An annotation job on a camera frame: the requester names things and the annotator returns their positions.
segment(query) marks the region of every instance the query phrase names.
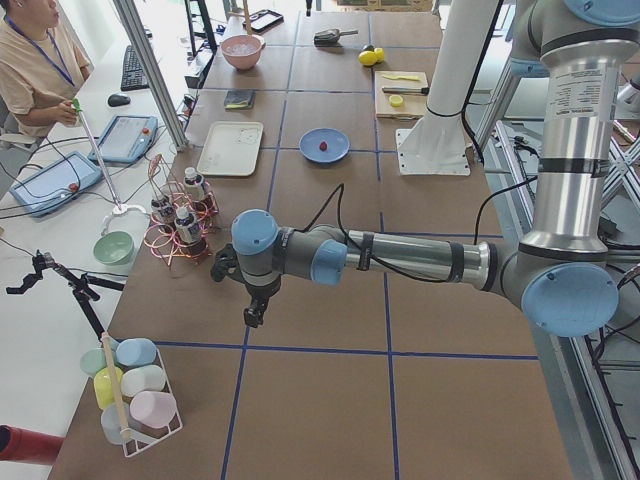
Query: chair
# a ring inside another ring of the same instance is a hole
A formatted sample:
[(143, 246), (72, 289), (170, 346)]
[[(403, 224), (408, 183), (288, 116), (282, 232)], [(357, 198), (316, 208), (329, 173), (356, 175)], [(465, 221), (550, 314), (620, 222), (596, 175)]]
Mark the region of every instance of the chair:
[(33, 152), (38, 147), (40, 139), (18, 132), (18, 121), (0, 98), (0, 148), (18, 148), (28, 153)]

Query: table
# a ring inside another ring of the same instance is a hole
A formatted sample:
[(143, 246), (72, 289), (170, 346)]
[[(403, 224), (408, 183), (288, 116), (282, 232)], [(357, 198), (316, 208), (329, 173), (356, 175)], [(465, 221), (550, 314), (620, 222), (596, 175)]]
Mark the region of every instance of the table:
[[(330, 27), (360, 33), (343, 48), (313, 47), (313, 32)], [(373, 74), (356, 60), (372, 43), (385, 48), (385, 69), (431, 78), (437, 19), (302, 14), (264, 36), (248, 72), (216, 56), (187, 130), (195, 146), (174, 160), (176, 175), (195, 165), (213, 121), (265, 126), (256, 172), (212, 179), (222, 227), (208, 238), (212, 250), (247, 208), (303, 226), (340, 182), (348, 228), (468, 242), (489, 194), (482, 169), (400, 176), (394, 135), (407, 123), (374, 119)], [(224, 112), (229, 88), (255, 88), (253, 110)], [(329, 168), (297, 151), (301, 134), (320, 126), (351, 140)], [(319, 221), (335, 223), (334, 212)], [(500, 241), (494, 211), (480, 232)], [(184, 429), (125, 459), (104, 440), (87, 384), (51, 479), (571, 478), (529, 326), (506, 300), (382, 273), (347, 271), (338, 288), (286, 277), (265, 325), (249, 330), (244, 288), (214, 284), (211, 264), (168, 269), (141, 250), (110, 327), (159, 345)]]
[[(120, 88), (120, 74), (126, 39), (117, 41), (105, 55), (87, 82), (78, 93), (85, 116), (95, 135), (99, 135), (115, 114), (155, 115), (163, 124), (150, 90), (130, 92), (131, 103), (125, 107), (110, 108), (107, 97)], [(184, 79), (179, 68), (175, 68), (176, 52), (158, 50), (161, 68), (176, 107), (186, 93)], [(148, 152), (149, 158), (161, 153), (170, 165), (175, 150), (167, 133), (161, 135)], [(56, 125), (48, 139), (52, 142), (74, 137), (84, 137), (82, 127), (67, 128)], [(68, 153), (78, 150), (85, 155), (91, 147), (85, 140), (63, 142), (56, 145), (58, 150)], [(30, 163), (46, 166), (60, 155), (52, 148), (44, 146), (30, 160)], [(115, 187), (121, 198), (127, 199), (147, 180), (148, 161), (142, 160), (123, 170), (121, 166), (109, 167)], [(21, 178), (34, 172), (26, 169)], [(91, 192), (111, 199), (104, 181)], [(150, 209), (150, 188), (143, 186), (129, 203), (138, 203)], [(0, 201), (0, 208), (16, 207), (10, 194)], [(36, 219), (18, 217), (2, 219), (5, 229), (3, 239), (22, 247), (31, 253), (36, 250), (50, 252), (54, 259), (68, 268), (80, 268), (97, 272), (111, 272), (126, 275), (131, 263), (119, 267), (105, 267), (92, 254), (94, 243), (100, 237), (103, 218), (108, 215), (113, 204), (93, 195), (82, 195), (56, 212)], [(22, 213), (22, 209), (3, 210), (0, 217)], [(117, 218), (111, 222), (111, 230), (125, 230), (135, 239), (139, 249), (148, 219), (136, 212)], [(2, 285), (0, 335), (4, 339), (0, 352), (0, 375), (3, 385), (0, 395), (0, 423), (13, 425), (52, 435), (64, 436), (71, 422), (73, 412), (86, 383), (86, 376), (78, 368), (80, 356), (96, 346), (96, 336), (85, 316), (74, 300), (67, 282), (53, 272), (46, 270), (44, 279), (25, 295), (6, 295), (4, 288), (19, 286), (22, 278), (33, 272), (29, 256), (0, 243), (0, 283)], [(125, 278), (105, 276), (124, 281)], [(108, 326), (120, 292), (96, 287), (101, 295), (98, 302), (92, 302), (96, 314)], [(3, 478), (46, 478), (49, 468), (33, 465), (2, 462), (0, 477)]]

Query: wooden stick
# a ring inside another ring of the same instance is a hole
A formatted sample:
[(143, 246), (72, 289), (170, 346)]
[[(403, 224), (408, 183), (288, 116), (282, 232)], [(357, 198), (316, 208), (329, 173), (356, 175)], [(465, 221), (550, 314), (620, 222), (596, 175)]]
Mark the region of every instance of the wooden stick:
[(253, 35), (253, 29), (251, 28), (251, 15), (249, 15), (249, 3), (247, 0), (242, 0), (242, 8), (244, 9), (244, 25), (247, 29), (247, 35)]
[(102, 349), (104, 357), (107, 360), (107, 371), (109, 372), (109, 381), (111, 382), (111, 391), (113, 399), (116, 402), (116, 411), (118, 412), (118, 423), (120, 424), (120, 435), (125, 442), (131, 440), (131, 430), (129, 430), (129, 422), (127, 422), (127, 412), (124, 409), (122, 401), (122, 392), (120, 391), (120, 382), (116, 373), (116, 364), (113, 361), (113, 352), (111, 351), (111, 337), (107, 332), (102, 334)]

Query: green bowl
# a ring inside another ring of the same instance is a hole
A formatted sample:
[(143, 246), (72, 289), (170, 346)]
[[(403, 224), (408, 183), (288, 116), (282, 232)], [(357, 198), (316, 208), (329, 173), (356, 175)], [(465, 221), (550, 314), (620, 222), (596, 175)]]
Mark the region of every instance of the green bowl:
[(93, 247), (93, 256), (105, 265), (123, 265), (131, 260), (133, 238), (127, 232), (110, 232)]

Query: person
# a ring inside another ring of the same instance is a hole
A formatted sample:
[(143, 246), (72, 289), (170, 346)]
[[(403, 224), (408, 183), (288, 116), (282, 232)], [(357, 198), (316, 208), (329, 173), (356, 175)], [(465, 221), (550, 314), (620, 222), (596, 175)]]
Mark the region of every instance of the person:
[(0, 0), (0, 96), (21, 133), (45, 137), (73, 126), (71, 100), (89, 77), (89, 60), (60, 25), (55, 0)]

